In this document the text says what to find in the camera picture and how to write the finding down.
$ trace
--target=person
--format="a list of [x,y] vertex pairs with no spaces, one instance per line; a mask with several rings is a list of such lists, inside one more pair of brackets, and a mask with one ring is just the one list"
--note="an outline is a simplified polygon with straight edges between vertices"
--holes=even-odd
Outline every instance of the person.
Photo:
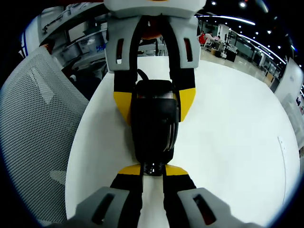
[[204,39],[206,41],[206,44],[214,40],[214,38],[212,37],[212,31],[209,31],[207,34],[205,34]]
[[204,37],[205,37],[205,32],[204,32],[204,30],[202,30],[202,32],[201,32],[201,34],[199,36],[199,43],[200,44],[205,44],[206,43]]

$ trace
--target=ceiling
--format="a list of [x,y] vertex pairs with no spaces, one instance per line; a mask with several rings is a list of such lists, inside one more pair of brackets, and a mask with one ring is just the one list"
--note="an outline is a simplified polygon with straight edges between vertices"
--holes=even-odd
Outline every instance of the ceiling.
[[[240,6],[242,2],[246,4],[245,7]],[[301,39],[296,37],[299,36],[297,32],[300,28],[300,20],[297,18],[302,14],[298,13],[299,11],[299,8],[292,3],[283,5],[275,0],[268,0],[267,2],[261,0],[207,0],[205,7],[199,10],[198,14],[232,16],[255,22],[256,25],[249,25],[230,19],[199,18],[211,23],[216,21],[216,24],[225,24],[226,22],[227,26],[237,33],[242,31],[242,35],[251,39],[255,37],[257,42],[266,47],[269,45],[269,49],[282,59],[285,59],[285,56],[292,57],[297,64],[302,64],[304,67],[303,55],[300,54],[303,45]],[[280,63],[279,59],[273,55],[271,56],[274,57],[276,63]]]

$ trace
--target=white panel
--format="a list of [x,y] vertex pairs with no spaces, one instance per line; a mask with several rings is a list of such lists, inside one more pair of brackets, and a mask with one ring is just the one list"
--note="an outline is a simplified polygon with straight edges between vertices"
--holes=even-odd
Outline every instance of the white panel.
[[37,49],[40,44],[38,23],[38,17],[35,17],[25,30],[25,42],[27,45],[28,54]]
[[290,94],[296,100],[303,84],[303,79],[304,74],[302,69],[292,58],[289,58],[283,78],[275,91],[275,95],[279,101],[282,102],[287,94]]
[[105,0],[105,6],[118,18],[139,15],[167,15],[182,18],[193,16],[206,4],[206,0]]

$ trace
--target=white wall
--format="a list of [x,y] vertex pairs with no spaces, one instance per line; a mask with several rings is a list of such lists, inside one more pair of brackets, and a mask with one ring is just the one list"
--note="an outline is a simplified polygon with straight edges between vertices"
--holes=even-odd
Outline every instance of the white wall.
[[220,39],[222,41],[225,40],[225,34],[227,35],[227,38],[228,38],[228,33],[229,33],[229,27],[228,26],[223,25],[223,24],[218,25],[218,34],[217,35],[220,35]]
[[38,16],[35,17],[25,30],[25,42],[28,54],[39,47]]
[[303,80],[304,74],[302,69],[292,58],[289,58],[283,78],[275,91],[276,97],[280,102],[282,102],[287,94],[290,93],[292,98],[296,100],[303,84]]

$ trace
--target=ceiling light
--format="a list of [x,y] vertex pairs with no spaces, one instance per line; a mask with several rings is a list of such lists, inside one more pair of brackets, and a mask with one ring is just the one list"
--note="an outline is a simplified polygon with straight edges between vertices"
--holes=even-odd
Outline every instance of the ceiling light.
[[286,62],[285,62],[283,59],[281,59],[281,58],[280,58],[276,53],[274,53],[272,50],[266,48],[264,45],[260,44],[259,42],[255,41],[255,40],[253,40],[253,39],[250,39],[249,37],[246,37],[246,36],[244,36],[244,35],[240,35],[240,36],[245,37],[245,38],[247,38],[247,39],[249,39],[249,40],[255,42],[256,44],[261,45],[263,48],[265,48],[267,51],[269,51],[271,54],[273,54],[275,57],[277,57],[279,60],[281,60],[282,63],[286,64]]
[[[200,17],[211,17],[209,15],[202,15]],[[252,21],[249,21],[249,20],[244,20],[244,19],[241,19],[241,18],[234,18],[234,17],[230,17],[230,16],[213,16],[213,18],[225,18],[225,19],[230,19],[230,20],[237,20],[237,21],[241,21],[241,22],[244,22],[244,23],[247,23],[249,25],[256,25],[254,22]]]

